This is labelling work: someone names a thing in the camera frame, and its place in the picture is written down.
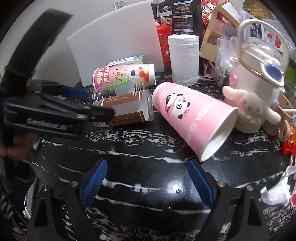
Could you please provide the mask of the person's left hand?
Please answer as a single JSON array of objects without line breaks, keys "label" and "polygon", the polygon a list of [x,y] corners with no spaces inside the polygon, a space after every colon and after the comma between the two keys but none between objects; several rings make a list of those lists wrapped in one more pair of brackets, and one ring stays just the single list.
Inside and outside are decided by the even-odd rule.
[{"label": "person's left hand", "polygon": [[37,136],[37,133],[24,133],[15,136],[11,146],[1,144],[1,158],[7,157],[13,161],[22,161],[26,158],[32,147],[32,142]]}]

